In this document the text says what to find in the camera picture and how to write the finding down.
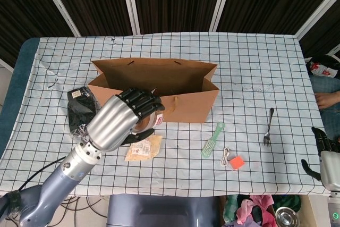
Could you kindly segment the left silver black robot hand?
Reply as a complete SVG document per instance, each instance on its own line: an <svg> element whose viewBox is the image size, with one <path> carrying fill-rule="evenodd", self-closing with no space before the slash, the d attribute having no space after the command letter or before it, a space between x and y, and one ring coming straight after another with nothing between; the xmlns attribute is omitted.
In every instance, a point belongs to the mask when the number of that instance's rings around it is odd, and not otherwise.
<svg viewBox="0 0 340 227"><path fill-rule="evenodd" d="M87 125L89 139L94 147L106 152L139 142L153 134L157 115L164 110L159 96L130 88L102 106Z"/></svg>

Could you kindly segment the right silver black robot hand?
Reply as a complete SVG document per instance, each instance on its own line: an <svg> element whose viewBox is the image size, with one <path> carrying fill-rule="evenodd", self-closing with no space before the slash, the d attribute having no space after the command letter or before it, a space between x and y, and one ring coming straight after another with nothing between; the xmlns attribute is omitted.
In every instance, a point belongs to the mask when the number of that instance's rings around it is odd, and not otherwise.
<svg viewBox="0 0 340 227"><path fill-rule="evenodd" d="M304 159L301 160L302 167L328 191L339 194L339 142L330 140L321 129L312 127L311 130L316 140L320 172L313 171Z"/></svg>

